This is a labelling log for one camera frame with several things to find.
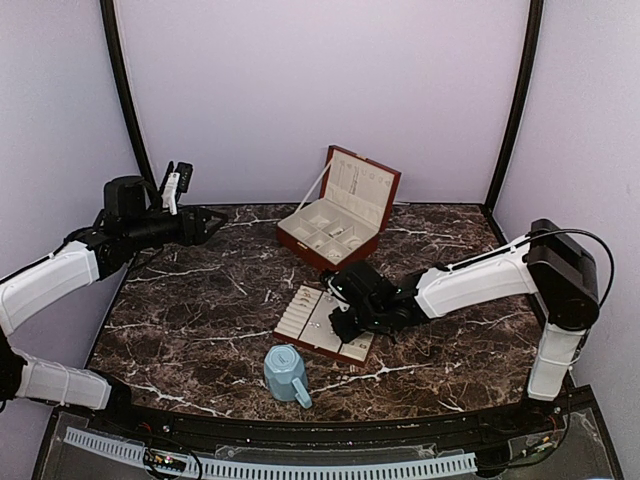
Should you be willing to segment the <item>red jewelry tray insert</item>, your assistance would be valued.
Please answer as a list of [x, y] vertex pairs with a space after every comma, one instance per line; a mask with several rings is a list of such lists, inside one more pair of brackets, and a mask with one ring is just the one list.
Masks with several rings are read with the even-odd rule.
[[333, 331], [329, 314], [342, 303], [326, 291], [302, 285], [273, 330], [273, 336], [341, 362], [363, 367], [373, 342], [363, 333], [344, 343]]

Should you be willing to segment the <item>red wooden jewelry box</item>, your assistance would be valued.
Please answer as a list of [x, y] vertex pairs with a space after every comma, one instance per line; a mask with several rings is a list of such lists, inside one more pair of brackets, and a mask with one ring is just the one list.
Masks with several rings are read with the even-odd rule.
[[336, 271], [373, 253], [388, 224], [401, 173], [331, 145], [316, 182], [319, 198], [305, 197], [276, 227], [278, 241], [311, 267]]

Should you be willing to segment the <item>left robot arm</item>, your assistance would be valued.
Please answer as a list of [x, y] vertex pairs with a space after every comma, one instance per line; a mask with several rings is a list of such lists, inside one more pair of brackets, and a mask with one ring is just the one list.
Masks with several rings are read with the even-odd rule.
[[70, 233], [47, 256], [1, 281], [1, 399], [16, 397], [102, 410], [120, 436], [141, 427], [140, 412], [115, 397], [114, 380], [29, 355], [8, 343], [28, 319], [73, 291], [116, 273], [140, 251], [166, 244], [201, 245], [228, 220], [206, 207], [182, 205], [192, 167], [171, 164], [161, 187], [141, 176], [104, 186], [104, 207], [93, 225]]

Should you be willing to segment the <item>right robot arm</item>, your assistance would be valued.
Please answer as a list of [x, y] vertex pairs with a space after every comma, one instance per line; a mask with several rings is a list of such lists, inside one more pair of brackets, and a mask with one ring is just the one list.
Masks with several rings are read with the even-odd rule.
[[321, 275], [339, 305], [329, 315], [343, 342], [364, 332], [393, 336], [453, 311], [521, 294], [539, 295], [547, 310], [542, 338], [527, 386], [527, 398], [510, 413], [521, 434], [549, 416], [565, 374], [597, 321], [608, 294], [598, 290], [594, 257], [574, 241], [576, 229], [548, 219], [488, 253], [406, 276], [398, 285], [364, 260]]

